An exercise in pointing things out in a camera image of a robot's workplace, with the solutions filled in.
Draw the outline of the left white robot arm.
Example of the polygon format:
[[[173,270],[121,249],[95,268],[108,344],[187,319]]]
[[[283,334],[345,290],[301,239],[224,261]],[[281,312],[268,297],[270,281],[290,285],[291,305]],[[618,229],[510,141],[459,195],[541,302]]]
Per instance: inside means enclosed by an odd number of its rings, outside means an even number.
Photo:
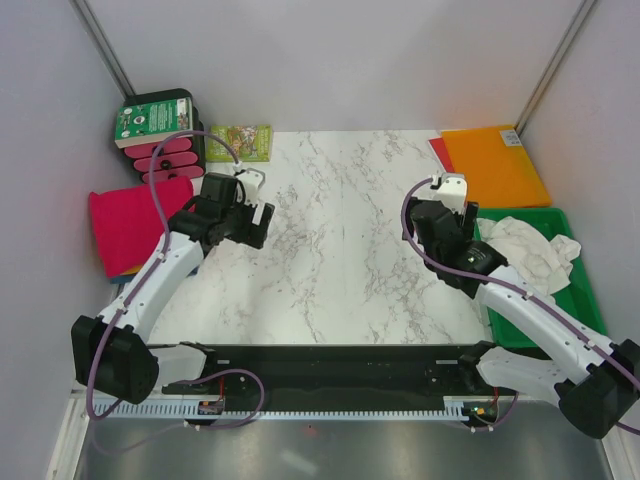
[[[123,292],[97,316],[79,317],[71,328],[78,383],[87,393],[139,404],[156,388],[187,383],[208,393],[219,369],[203,348],[188,341],[152,350],[150,334],[180,284],[224,240],[264,246],[274,205],[238,202],[233,194],[197,195],[168,222],[168,231]]]

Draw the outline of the white t shirt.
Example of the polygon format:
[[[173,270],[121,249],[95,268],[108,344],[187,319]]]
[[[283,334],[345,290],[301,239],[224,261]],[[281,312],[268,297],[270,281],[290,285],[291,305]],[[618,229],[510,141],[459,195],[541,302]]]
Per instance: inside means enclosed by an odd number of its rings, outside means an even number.
[[[547,240],[528,223],[511,216],[499,221],[479,219],[480,238],[505,256],[521,277],[547,297],[570,285],[573,261],[581,244],[566,235]]]

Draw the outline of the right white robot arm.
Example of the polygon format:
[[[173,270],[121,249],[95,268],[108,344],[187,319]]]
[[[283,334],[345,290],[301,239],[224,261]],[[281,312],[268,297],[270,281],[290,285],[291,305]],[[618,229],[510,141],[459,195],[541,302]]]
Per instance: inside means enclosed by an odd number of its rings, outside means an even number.
[[[616,343],[542,298],[503,255],[466,233],[442,202],[407,197],[401,224],[404,240],[438,279],[500,314],[547,356],[484,347],[458,368],[465,391],[477,394],[491,385],[535,397],[594,439],[623,425],[639,400],[636,342]]]

